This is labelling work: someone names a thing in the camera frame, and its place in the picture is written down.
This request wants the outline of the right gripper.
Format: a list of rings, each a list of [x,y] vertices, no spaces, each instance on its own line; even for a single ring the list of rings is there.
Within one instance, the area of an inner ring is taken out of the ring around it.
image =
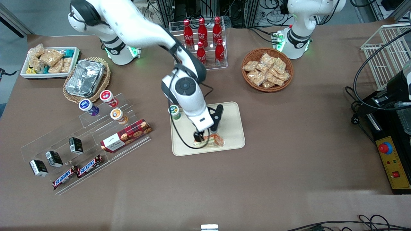
[[[224,107],[222,104],[218,104],[217,108],[205,107],[199,111],[186,110],[186,117],[191,121],[194,127],[197,129],[193,133],[194,143],[204,142],[204,131],[208,128],[210,133],[217,133]]]

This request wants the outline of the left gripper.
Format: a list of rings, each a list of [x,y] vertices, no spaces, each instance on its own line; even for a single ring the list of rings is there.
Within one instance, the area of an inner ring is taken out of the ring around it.
[[[411,61],[387,83],[387,90],[374,91],[370,98],[358,100],[354,114],[366,117],[376,111],[394,109],[394,101],[411,101]]]

